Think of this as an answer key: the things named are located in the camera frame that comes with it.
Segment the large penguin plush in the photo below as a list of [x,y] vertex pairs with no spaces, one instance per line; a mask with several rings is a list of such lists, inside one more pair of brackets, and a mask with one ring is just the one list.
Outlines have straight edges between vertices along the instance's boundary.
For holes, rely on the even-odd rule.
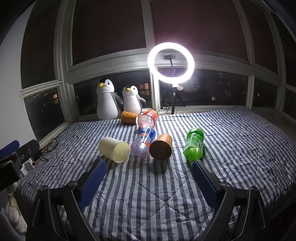
[[99,120],[114,120],[121,118],[123,100],[115,92],[112,81],[102,78],[97,89],[97,117]]

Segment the red orange tea bottle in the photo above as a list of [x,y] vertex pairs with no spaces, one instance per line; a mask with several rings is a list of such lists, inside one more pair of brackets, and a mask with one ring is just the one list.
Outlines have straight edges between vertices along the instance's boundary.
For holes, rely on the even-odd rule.
[[154,128],[158,119],[158,113],[149,109],[145,111],[141,116],[138,117],[137,124],[140,128],[144,128],[146,126],[150,128]]

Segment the black phone holder clamp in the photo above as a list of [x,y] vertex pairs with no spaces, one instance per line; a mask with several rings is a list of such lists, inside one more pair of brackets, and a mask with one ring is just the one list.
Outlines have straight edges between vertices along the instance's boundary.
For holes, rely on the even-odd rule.
[[175,59],[175,58],[176,58],[175,54],[164,55],[164,59],[170,61],[172,77],[175,76],[175,69],[173,67],[173,59]]

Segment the blue orange soda bottle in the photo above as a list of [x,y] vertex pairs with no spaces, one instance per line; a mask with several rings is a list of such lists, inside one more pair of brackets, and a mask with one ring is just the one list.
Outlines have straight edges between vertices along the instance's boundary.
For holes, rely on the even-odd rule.
[[148,157],[149,147],[154,141],[155,136],[156,131],[153,128],[149,126],[144,126],[138,131],[137,138],[132,142],[132,145],[130,147],[131,152],[139,158]]

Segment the striped blue white quilt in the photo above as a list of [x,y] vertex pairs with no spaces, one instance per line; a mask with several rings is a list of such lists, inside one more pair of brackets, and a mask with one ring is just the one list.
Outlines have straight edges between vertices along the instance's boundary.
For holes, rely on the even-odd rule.
[[107,173],[84,213],[100,240],[199,240],[214,216],[183,149],[192,128],[204,132],[202,162],[222,182],[256,186],[267,225],[248,240],[279,240],[295,211],[295,142],[243,106],[206,113],[160,116],[156,135],[169,134],[166,161],[130,154]]

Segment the green plastic bottle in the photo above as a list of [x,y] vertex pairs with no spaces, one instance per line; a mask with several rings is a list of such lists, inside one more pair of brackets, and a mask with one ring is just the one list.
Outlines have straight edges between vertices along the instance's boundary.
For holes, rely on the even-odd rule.
[[190,163],[200,160],[204,153],[204,132],[200,128],[192,128],[187,133],[183,154]]

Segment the orange cup far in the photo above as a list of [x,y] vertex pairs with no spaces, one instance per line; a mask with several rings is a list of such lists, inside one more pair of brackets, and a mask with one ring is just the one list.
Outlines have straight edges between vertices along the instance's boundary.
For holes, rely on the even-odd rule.
[[138,117],[138,114],[123,111],[121,114],[121,122],[128,125],[137,125]]

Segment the small penguin plush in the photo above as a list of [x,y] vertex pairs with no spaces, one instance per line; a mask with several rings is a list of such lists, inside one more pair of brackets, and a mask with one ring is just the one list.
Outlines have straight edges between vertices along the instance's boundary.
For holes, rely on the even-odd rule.
[[142,103],[146,103],[146,100],[140,97],[137,87],[134,85],[131,87],[124,87],[122,95],[123,110],[139,115],[142,112]]

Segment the black tripod stand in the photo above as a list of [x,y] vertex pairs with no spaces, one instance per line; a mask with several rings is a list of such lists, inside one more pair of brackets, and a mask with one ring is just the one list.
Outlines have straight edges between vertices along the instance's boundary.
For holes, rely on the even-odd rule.
[[171,87],[168,96],[161,101],[161,109],[169,110],[169,108],[171,108],[171,114],[174,114],[177,102],[179,102],[183,107],[185,107],[186,105],[180,94],[180,92],[183,89],[184,87],[180,85]]

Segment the cream white plastic cup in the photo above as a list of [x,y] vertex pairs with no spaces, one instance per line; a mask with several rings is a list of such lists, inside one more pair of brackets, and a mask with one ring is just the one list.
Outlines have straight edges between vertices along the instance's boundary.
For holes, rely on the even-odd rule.
[[123,163],[129,156],[128,143],[111,137],[104,137],[98,144],[99,151],[116,163]]

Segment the copper brown cup near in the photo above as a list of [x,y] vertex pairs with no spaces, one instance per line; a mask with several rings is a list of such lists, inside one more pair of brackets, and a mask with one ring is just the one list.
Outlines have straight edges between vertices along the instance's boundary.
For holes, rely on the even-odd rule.
[[157,160],[165,161],[172,154],[172,137],[167,134],[161,134],[149,147],[150,155]]

